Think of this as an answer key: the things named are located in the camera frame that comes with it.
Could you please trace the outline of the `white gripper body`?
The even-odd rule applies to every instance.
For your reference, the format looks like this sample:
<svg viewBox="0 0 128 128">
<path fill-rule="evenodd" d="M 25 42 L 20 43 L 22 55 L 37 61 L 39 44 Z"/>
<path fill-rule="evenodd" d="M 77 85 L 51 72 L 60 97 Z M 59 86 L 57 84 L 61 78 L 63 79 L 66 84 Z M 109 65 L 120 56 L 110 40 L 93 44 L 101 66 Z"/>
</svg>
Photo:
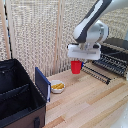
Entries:
<svg viewBox="0 0 128 128">
<path fill-rule="evenodd" d="M 68 56 L 85 60 L 98 60 L 101 54 L 99 43 L 69 44 Z"/>
</svg>

